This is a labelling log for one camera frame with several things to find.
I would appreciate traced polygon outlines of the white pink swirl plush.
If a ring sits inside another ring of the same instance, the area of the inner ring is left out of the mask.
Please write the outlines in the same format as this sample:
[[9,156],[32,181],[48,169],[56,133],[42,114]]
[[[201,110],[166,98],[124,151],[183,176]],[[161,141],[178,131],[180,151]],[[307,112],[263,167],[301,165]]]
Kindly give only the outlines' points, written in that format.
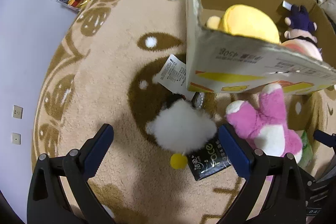
[[323,60],[318,48],[307,40],[291,39],[283,42],[281,45],[303,55],[313,57],[319,61]]

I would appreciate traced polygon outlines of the green tissue packet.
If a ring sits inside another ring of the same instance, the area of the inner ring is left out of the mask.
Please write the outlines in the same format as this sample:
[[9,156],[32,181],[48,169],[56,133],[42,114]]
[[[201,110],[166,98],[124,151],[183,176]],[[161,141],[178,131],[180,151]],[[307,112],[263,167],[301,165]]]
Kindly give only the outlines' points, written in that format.
[[313,160],[313,150],[308,138],[308,135],[305,130],[300,131],[301,133],[301,141],[302,141],[302,157],[299,161],[298,165],[307,170],[311,161]]

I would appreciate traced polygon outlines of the pink bear plush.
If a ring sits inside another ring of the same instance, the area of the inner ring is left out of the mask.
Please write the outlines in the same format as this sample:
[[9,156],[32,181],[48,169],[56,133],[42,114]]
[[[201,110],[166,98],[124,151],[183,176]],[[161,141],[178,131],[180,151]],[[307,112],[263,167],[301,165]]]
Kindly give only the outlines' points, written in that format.
[[297,163],[302,158],[302,140],[288,127],[284,92],[280,84],[268,84],[259,93],[259,108],[237,100],[226,108],[226,120],[239,138],[253,149],[268,156],[293,154]]

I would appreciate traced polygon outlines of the black tissue packet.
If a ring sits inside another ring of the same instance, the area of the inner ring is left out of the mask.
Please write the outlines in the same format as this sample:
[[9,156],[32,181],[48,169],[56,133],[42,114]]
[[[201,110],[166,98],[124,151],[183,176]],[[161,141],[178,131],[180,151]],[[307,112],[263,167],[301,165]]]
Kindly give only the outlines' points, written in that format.
[[231,166],[218,134],[201,149],[187,155],[188,166],[195,181],[202,180]]

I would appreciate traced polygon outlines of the purple haired doll plush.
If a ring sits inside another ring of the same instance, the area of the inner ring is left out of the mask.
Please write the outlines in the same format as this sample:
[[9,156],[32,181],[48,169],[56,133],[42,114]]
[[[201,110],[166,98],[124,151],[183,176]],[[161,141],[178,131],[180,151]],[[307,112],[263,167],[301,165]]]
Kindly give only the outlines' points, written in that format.
[[305,6],[291,5],[290,15],[285,18],[288,30],[284,33],[285,41],[302,39],[313,43],[317,47],[318,40],[313,35],[317,30],[317,24],[310,20]]

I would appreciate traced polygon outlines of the white fluffy plush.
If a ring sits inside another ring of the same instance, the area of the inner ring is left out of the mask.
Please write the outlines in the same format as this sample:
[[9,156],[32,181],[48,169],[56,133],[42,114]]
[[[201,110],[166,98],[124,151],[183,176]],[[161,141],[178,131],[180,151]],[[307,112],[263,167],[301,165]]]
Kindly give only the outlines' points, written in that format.
[[201,149],[217,133],[210,115],[196,109],[180,94],[171,94],[158,115],[146,124],[157,145],[172,152],[170,166],[184,169],[187,155]]

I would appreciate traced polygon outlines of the cardboard box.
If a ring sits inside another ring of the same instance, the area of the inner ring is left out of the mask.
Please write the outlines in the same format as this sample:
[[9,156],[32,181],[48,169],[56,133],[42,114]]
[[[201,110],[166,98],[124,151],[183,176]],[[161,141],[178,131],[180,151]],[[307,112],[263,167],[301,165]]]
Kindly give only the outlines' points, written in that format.
[[192,92],[288,94],[335,84],[335,32],[315,0],[186,0]]

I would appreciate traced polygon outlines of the yellow round plush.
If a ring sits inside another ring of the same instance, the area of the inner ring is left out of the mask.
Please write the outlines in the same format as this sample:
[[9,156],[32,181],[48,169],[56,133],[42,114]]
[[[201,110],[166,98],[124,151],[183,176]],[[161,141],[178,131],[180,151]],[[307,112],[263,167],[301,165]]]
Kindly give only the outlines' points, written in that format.
[[266,13],[252,6],[232,5],[226,9],[223,16],[209,17],[206,27],[232,36],[244,36],[281,44],[274,21]]

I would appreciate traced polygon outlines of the beige patterned rug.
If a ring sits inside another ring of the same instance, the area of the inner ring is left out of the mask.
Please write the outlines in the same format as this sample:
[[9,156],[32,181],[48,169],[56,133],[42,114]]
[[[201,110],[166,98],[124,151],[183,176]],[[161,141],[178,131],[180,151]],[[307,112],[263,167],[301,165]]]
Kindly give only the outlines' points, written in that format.
[[117,223],[216,223],[243,185],[232,167],[196,181],[172,169],[145,126],[169,91],[155,82],[170,55],[186,59],[186,0],[92,0],[47,71],[32,161],[64,156],[111,124],[114,141],[88,183]]

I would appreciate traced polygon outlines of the white printed label card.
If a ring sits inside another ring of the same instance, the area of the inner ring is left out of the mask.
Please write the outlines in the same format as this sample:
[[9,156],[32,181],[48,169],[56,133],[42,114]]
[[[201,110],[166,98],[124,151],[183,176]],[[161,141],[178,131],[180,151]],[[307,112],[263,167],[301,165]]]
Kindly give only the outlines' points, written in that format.
[[154,84],[161,84],[174,94],[184,96],[191,101],[195,92],[190,92],[186,87],[186,64],[175,55],[170,55],[161,70],[152,78]]

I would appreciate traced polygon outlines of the wall socket lower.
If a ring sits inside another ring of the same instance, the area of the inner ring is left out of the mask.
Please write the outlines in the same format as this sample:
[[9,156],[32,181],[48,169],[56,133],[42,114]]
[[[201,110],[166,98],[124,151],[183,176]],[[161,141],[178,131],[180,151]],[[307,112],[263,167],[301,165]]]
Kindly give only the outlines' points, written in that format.
[[11,143],[16,145],[21,145],[21,135],[19,133],[12,133],[11,134]]

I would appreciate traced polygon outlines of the wall socket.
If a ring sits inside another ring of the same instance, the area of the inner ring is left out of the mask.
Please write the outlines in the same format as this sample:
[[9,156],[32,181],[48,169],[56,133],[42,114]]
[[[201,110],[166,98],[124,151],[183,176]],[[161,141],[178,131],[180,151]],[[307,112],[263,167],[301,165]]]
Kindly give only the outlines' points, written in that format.
[[19,133],[12,133],[11,134],[11,143],[16,145],[21,145],[21,135]]
[[13,106],[13,118],[22,119],[23,107],[14,105]]

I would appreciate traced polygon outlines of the wall socket upper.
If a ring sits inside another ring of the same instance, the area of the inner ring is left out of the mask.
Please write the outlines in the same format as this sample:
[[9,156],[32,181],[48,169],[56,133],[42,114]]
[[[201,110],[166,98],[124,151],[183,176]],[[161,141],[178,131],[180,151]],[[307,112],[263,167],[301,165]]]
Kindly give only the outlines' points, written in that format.
[[23,107],[14,105],[13,106],[13,118],[22,119]]

